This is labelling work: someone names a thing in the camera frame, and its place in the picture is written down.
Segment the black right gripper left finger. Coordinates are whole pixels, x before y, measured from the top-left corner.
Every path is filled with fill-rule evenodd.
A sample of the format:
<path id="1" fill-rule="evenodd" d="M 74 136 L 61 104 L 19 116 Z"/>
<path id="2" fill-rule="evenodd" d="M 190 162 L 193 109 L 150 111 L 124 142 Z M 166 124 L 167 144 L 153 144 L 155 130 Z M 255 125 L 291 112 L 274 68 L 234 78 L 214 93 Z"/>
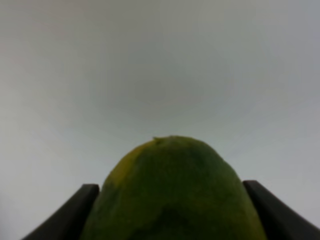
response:
<path id="1" fill-rule="evenodd" d="M 82 185 L 56 212 L 24 237 L 25 240 L 77 240 L 100 193 L 99 185 Z"/>

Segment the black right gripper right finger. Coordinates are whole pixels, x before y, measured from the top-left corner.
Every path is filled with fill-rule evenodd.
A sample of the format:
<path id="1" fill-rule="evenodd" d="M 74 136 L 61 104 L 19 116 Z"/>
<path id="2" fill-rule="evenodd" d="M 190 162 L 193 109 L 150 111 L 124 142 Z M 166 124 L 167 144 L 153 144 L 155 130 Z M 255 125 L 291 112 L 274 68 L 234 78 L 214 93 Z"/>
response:
<path id="1" fill-rule="evenodd" d="M 243 185 L 269 240 L 318 240 L 320 229 L 300 216 L 256 180 Z"/>

